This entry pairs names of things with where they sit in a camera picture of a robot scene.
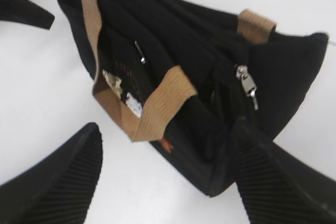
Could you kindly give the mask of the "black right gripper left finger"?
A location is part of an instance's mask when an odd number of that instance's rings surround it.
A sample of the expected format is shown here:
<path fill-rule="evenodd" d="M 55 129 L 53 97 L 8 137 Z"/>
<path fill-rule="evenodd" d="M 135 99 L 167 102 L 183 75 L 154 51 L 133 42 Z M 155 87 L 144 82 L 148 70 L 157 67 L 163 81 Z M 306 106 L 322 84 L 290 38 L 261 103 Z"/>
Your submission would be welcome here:
<path fill-rule="evenodd" d="M 1 185 L 1 223 L 84 223 L 103 161 L 96 123 Z"/>

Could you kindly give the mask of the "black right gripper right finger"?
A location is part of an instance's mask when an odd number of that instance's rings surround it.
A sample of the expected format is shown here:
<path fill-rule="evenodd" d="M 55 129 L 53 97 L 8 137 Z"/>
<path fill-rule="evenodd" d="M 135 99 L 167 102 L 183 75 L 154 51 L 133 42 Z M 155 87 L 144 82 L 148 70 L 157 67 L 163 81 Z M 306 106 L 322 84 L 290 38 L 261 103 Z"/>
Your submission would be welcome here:
<path fill-rule="evenodd" d="M 335 223 L 335 180 L 244 119 L 232 131 L 233 171 L 250 223 Z"/>

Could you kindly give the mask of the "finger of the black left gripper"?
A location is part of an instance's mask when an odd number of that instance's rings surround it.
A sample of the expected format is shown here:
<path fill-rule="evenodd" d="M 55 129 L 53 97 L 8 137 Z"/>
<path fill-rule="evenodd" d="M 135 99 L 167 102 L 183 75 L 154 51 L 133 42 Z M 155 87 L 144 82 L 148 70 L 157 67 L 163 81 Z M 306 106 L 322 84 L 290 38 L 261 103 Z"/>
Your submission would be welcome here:
<path fill-rule="evenodd" d="M 1 0 L 1 21 L 50 29 L 55 17 L 30 0 Z"/>

